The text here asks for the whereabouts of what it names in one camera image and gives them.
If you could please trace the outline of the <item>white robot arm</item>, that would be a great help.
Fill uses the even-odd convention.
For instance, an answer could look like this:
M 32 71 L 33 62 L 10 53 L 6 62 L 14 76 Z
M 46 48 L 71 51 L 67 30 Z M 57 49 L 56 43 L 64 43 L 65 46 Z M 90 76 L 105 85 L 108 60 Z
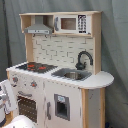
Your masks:
M 36 128 L 26 116 L 19 115 L 6 125 L 6 114 L 16 110 L 17 104 L 8 79 L 0 82 L 0 128 Z

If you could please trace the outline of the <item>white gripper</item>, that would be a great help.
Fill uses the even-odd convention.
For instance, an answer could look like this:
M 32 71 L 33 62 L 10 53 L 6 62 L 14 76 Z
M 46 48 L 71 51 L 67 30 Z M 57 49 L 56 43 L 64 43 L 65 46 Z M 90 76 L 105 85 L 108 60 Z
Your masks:
M 6 115 L 17 108 L 12 86 L 8 79 L 0 82 L 0 127 L 6 123 Z

